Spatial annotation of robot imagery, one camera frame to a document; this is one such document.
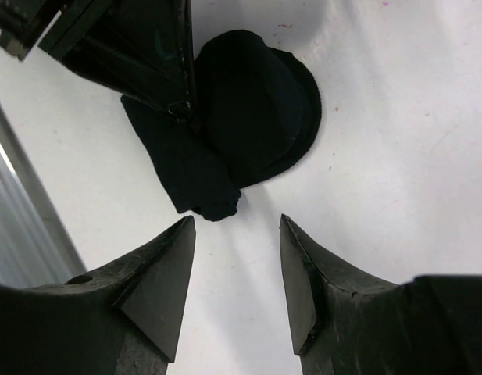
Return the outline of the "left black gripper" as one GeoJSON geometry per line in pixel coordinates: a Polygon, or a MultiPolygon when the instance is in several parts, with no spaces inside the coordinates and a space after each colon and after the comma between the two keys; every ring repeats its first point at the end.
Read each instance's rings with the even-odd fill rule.
{"type": "Polygon", "coordinates": [[[0,1],[0,48],[68,70],[177,120],[196,103],[189,1],[0,1]]]}

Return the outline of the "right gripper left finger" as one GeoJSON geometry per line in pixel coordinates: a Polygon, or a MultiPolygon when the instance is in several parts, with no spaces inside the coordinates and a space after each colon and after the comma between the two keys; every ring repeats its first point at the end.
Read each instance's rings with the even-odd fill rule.
{"type": "Polygon", "coordinates": [[[0,374],[164,374],[177,354],[195,240],[185,216],[64,284],[0,285],[0,374]]]}

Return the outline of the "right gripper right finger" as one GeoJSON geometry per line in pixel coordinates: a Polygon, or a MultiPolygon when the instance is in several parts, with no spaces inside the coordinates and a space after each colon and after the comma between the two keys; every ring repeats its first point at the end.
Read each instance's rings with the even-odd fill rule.
{"type": "Polygon", "coordinates": [[[280,218],[294,354],[305,374],[482,374],[482,275],[375,277],[280,218]]]}

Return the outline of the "black sock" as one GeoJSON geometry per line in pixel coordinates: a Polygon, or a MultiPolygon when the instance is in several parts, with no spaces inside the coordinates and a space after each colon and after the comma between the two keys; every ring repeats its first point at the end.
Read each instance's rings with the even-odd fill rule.
{"type": "Polygon", "coordinates": [[[248,30],[208,41],[194,68],[198,108],[188,121],[127,96],[121,102],[175,210],[219,221],[237,212],[244,188],[307,153],[322,103],[302,62],[248,30]]]}

